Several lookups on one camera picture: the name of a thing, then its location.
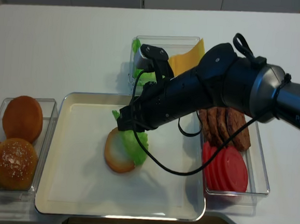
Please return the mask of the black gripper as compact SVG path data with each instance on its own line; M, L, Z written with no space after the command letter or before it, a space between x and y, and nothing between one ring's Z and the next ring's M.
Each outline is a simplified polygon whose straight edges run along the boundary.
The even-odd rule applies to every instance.
M188 71L144 88L140 96L133 96L129 105L120 109L118 129L154 130L199 109L212 107L210 81L204 74Z

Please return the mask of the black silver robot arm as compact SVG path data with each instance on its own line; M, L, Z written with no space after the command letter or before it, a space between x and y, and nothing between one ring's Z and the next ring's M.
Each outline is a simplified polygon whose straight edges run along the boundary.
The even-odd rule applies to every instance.
M282 119L300 129L300 84L282 68L255 57L244 47L222 43L199 64L175 76L164 49L141 45L138 68L155 72L139 97L120 110L119 130L154 130L200 109L230 107L267 123Z

